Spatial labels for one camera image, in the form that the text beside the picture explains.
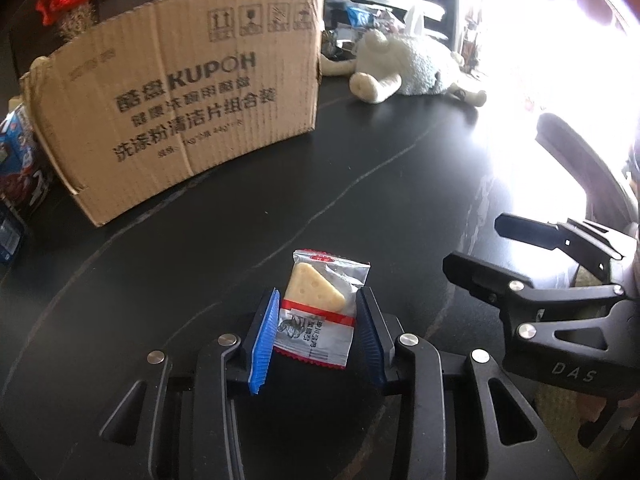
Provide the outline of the dark tray with items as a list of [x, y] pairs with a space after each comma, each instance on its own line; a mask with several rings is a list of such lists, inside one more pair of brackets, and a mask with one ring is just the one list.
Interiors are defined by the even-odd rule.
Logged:
[[330, 61], [352, 60], [355, 44], [346, 39], [338, 39], [336, 30], [324, 30], [321, 35], [321, 53]]

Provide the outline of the blue soda can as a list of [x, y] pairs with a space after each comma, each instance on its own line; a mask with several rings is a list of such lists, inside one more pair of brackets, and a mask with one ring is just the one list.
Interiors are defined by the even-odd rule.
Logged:
[[0, 209], [0, 258], [2, 264], [8, 266], [13, 262], [24, 235], [25, 230], [21, 221], [5, 203], [2, 203]]

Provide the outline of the brown cardboard box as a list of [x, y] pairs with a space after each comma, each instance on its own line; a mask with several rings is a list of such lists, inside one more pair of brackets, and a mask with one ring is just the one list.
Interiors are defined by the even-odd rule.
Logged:
[[96, 226], [316, 124], [324, 0], [154, 0], [21, 79], [50, 163]]

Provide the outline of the blue candy box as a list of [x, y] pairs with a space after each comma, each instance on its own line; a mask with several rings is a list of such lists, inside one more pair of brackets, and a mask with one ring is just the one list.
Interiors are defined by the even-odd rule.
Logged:
[[47, 196], [52, 174], [26, 108], [18, 104], [1, 123], [1, 194], [22, 214]]

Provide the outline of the cheese snack packet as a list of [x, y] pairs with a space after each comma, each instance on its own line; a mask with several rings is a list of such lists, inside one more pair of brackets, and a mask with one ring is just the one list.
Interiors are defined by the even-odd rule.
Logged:
[[344, 370], [357, 317], [357, 292], [367, 263], [297, 249], [280, 301], [274, 350], [297, 361]]

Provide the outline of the white plush sheep toy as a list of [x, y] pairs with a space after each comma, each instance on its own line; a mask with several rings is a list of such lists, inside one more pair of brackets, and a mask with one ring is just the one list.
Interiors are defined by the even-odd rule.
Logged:
[[351, 60], [332, 61], [321, 55], [322, 75], [348, 77], [350, 92], [369, 104], [380, 104], [395, 94], [449, 94], [474, 107], [483, 106], [486, 91], [462, 70], [462, 56], [427, 35], [423, 21], [422, 11], [413, 8], [399, 32], [378, 28], [365, 32]]

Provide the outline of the blue snack bag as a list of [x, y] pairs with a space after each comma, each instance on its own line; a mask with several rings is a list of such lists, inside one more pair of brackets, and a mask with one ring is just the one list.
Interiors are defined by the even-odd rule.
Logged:
[[346, 6], [348, 24], [352, 28], [371, 28], [375, 26], [375, 12], [361, 6]]

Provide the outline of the dried flower vase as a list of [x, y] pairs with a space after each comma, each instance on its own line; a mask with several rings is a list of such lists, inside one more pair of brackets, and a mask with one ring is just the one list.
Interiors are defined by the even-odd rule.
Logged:
[[58, 19], [58, 34], [69, 42], [82, 35], [98, 22], [98, 12], [93, 2], [81, 3], [76, 8], [66, 11]]

